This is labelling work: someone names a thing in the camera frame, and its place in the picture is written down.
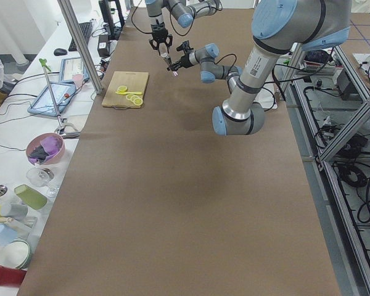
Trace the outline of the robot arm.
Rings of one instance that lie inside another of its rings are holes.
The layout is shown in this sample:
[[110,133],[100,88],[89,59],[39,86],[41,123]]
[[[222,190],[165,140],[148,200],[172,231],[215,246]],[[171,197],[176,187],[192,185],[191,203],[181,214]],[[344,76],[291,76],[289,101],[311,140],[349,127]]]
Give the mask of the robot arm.
[[195,19],[213,15],[221,9],[220,1],[199,1],[196,4],[186,4],[186,1],[150,0],[145,1],[145,4],[152,30],[152,39],[149,43],[153,50],[158,51],[163,58],[168,58],[173,42],[172,35],[166,29],[163,9],[168,10],[181,28],[189,28]]
[[262,1],[252,20],[253,48],[243,71],[235,66],[216,68],[213,59],[218,48],[185,49],[181,60],[169,67],[200,65],[204,83],[224,76],[230,97],[212,113],[216,134],[248,135],[261,129],[265,113],[255,98],[264,86],[278,59],[299,43],[304,51],[342,44],[350,31],[351,1]]

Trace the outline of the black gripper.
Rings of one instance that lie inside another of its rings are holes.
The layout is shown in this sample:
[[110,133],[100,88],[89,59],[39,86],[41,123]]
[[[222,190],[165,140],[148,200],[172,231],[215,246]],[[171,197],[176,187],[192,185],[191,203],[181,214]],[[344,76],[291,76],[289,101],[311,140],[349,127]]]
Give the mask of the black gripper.
[[172,62],[172,63],[169,63],[169,65],[167,66],[167,70],[168,71],[171,71],[171,72],[176,72],[178,71],[181,67],[192,67],[193,64],[190,60],[190,55],[191,53],[193,53],[193,48],[190,47],[190,44],[189,44],[189,41],[183,41],[177,48],[176,48],[176,51],[177,52],[181,52],[183,51],[183,55],[181,56],[181,58],[176,61],[176,62]]
[[173,36],[172,34],[168,34],[168,30],[166,29],[165,22],[160,21],[158,19],[153,20],[151,24],[152,30],[152,38],[149,40],[149,44],[151,48],[159,53],[159,42],[165,42],[167,53],[170,52],[170,48],[173,44]]

